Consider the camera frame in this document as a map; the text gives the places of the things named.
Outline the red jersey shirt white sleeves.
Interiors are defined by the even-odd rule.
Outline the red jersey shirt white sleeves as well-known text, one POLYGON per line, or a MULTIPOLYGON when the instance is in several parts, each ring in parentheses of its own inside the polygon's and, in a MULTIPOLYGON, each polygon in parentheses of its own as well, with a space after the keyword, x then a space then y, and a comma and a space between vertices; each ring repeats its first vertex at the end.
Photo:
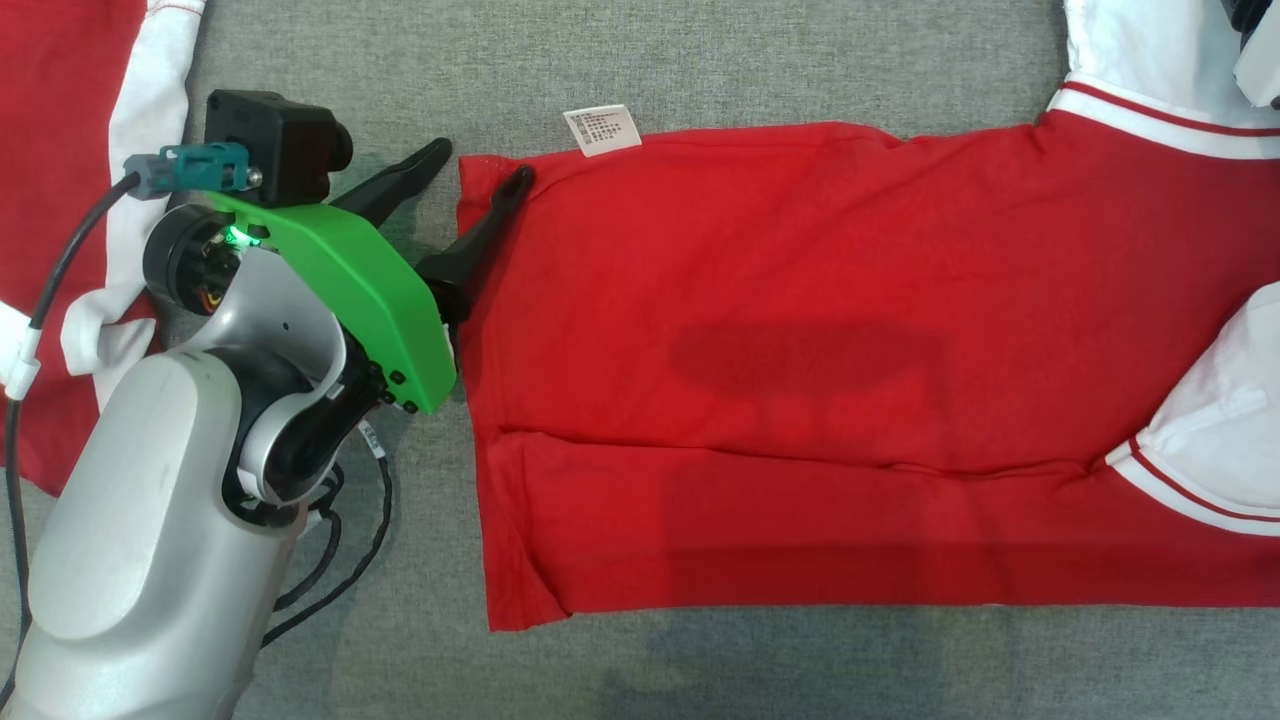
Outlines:
POLYGON ((461 332, 486 618, 1280 609, 1280 111, 1066 0, 1039 118, 530 158, 461 332))

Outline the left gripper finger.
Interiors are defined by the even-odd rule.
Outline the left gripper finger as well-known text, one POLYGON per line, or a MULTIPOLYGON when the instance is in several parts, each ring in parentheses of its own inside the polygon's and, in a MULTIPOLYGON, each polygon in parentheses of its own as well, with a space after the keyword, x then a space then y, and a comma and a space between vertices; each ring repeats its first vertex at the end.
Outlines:
POLYGON ((534 181, 530 165, 518 167, 498 184, 489 209, 468 231, 449 247, 413 266, 431 291, 443 324, 457 325, 470 319, 488 273, 489 256, 508 234, 534 181))
POLYGON ((381 228, 402 204, 416 199, 430 186, 451 160, 452 152, 453 143, 448 138, 435 138, 330 200, 329 205, 381 228))

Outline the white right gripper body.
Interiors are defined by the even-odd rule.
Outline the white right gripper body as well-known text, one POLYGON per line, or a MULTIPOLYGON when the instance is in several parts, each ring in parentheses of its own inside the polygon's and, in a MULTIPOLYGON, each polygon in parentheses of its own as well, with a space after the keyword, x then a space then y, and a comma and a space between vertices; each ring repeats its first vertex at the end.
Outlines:
POLYGON ((1280 0, 1222 0, 1222 9, 1242 38, 1240 91, 1256 108, 1280 110, 1280 0))

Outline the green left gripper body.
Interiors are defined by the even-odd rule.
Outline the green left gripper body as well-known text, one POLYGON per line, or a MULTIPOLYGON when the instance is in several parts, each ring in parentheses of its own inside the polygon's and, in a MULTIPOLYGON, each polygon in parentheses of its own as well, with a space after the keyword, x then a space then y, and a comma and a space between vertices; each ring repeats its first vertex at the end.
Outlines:
POLYGON ((371 222, 329 204, 268 209, 228 193, 243 247, 224 307, 329 384, 340 373, 340 333, 378 364, 404 410, 434 413, 457 382, 454 356, 425 282, 371 222))

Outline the red white shorts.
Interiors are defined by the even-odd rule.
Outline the red white shorts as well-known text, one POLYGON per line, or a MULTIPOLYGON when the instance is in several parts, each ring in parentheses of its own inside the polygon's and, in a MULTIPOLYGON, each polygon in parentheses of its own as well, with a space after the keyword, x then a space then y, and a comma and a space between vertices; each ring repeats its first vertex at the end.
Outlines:
MULTIPOLYGON (((124 161, 183 140, 209 0, 0 0, 0 415, 44 284, 124 161)), ((76 255, 23 400, 20 475, 59 496, 101 407, 157 347, 141 255, 164 200, 123 199, 76 255)))

